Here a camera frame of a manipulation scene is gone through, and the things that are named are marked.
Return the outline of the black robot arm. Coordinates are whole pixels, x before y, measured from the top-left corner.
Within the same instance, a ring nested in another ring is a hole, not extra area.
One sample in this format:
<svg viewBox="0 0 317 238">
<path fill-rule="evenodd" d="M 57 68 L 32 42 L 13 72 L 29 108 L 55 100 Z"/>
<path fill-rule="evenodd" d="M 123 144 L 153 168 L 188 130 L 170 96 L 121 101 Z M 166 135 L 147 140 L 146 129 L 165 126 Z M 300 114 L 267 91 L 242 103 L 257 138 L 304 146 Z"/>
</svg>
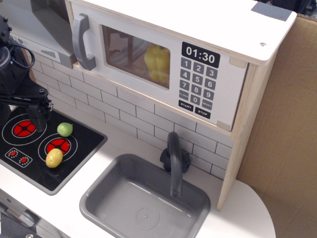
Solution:
<svg viewBox="0 0 317 238">
<path fill-rule="evenodd" d="M 0 17 L 0 124 L 4 125 L 10 114 L 10 106 L 23 107 L 38 132 L 44 131 L 53 108 L 48 91 L 34 82 L 30 69 L 35 63 L 31 53 L 28 63 L 23 49 L 27 47 L 10 38 L 12 28 L 6 17 Z"/>
</svg>

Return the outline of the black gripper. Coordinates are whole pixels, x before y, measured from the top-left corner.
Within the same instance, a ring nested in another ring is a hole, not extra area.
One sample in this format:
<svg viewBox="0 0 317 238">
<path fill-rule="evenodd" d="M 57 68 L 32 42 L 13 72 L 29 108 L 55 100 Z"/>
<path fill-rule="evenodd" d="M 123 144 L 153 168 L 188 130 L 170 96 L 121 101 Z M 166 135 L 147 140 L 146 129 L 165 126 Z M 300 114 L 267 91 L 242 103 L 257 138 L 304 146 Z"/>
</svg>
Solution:
<svg viewBox="0 0 317 238">
<path fill-rule="evenodd" d="M 0 102 L 25 108 L 37 132 L 42 132 L 51 118 L 53 109 L 48 94 L 46 88 L 31 79 L 25 79 L 12 94 L 1 94 Z"/>
</svg>

